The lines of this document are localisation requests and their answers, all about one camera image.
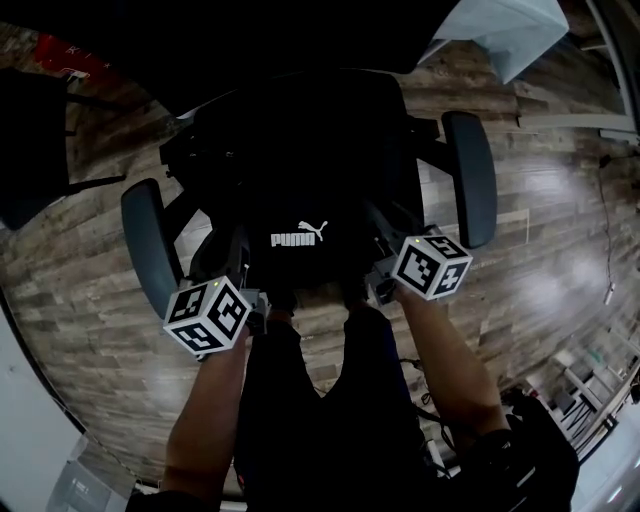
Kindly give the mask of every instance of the red object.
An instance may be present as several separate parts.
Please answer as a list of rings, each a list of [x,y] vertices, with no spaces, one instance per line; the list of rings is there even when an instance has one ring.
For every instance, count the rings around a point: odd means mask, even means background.
[[[49,71],[68,73],[79,78],[100,80],[112,74],[110,63],[103,62],[90,52],[47,34],[38,36],[35,59]]]

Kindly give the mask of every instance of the chair armrest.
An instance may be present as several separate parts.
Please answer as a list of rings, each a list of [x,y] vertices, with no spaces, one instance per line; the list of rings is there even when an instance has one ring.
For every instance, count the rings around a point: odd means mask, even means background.
[[[121,199],[124,236],[142,290],[164,319],[171,294],[183,277],[178,254],[164,226],[164,207],[158,182],[146,179]]]
[[[468,249],[489,243],[496,230],[498,193],[487,134],[477,116],[446,112],[447,144],[412,133],[415,155],[453,178],[460,242]]]

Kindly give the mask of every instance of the white wall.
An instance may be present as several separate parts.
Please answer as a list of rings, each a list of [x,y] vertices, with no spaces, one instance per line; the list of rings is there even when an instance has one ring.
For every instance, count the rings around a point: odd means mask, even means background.
[[[0,499],[44,512],[80,432],[40,384],[0,309]]]
[[[580,468],[573,512],[599,510],[640,458],[640,405],[627,403],[613,434]]]

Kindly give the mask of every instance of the leg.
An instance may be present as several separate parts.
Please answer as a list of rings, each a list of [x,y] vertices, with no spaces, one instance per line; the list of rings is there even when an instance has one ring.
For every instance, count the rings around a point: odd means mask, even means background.
[[[272,311],[267,334],[254,338],[247,364],[234,466],[248,499],[274,491],[262,484],[272,481],[279,462],[295,465],[320,403],[290,322],[287,313]]]
[[[344,330],[342,374],[327,398],[342,395],[341,400],[343,397],[362,400],[362,385],[371,379],[377,402],[410,403],[391,324],[384,315],[366,304],[356,305],[351,309]]]
[[[425,440],[404,380],[390,322],[362,303],[345,323],[342,374],[324,398],[349,471],[404,486],[425,478]]]

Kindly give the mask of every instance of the wooden floor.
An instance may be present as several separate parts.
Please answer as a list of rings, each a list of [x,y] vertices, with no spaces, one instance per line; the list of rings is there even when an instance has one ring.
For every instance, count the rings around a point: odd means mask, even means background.
[[[0,27],[0,64],[35,69],[33,34]],[[640,164],[621,160],[602,171],[611,223],[612,278],[606,307],[607,236],[598,188],[605,154],[630,153],[592,130],[520,130],[521,113],[620,112],[607,68],[568,41],[519,79],[500,84],[471,43],[454,43],[408,76],[398,77],[415,116],[447,110],[478,114],[496,161],[498,234],[474,251],[472,271],[446,301],[450,317],[501,387],[540,367],[559,348],[597,348],[612,364],[627,353],[606,334],[635,335],[640,304],[640,230],[631,183]],[[113,80],[78,92],[131,106],[128,114],[70,107],[69,167],[74,180],[127,173],[127,181],[86,191],[48,208],[19,233],[0,229],[0,285],[45,374],[99,442],[147,480],[161,476],[164,445],[198,365],[165,336],[140,289],[124,242],[121,194],[137,181],[160,182],[165,202],[179,192],[165,177],[158,146],[183,126],[135,84]],[[425,219],[456,233],[451,179],[421,166]],[[196,215],[177,243],[184,265],[208,233]],[[345,312],[330,291],[301,297],[296,326],[308,371],[327,390],[340,374]],[[415,357],[397,307],[392,320],[401,356]],[[406,377],[416,399],[423,379]],[[363,382],[362,393],[375,391]],[[83,461],[125,492],[127,475],[94,443]]]

